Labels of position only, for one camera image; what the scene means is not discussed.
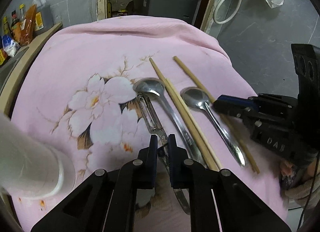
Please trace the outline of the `operator right hand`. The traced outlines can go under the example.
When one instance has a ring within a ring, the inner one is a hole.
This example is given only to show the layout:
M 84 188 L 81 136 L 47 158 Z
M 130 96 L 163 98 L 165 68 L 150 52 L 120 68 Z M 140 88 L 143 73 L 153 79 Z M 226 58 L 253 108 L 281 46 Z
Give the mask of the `operator right hand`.
M 298 181 L 300 168 L 283 160 L 280 163 L 280 186 L 283 190 L 292 188 Z

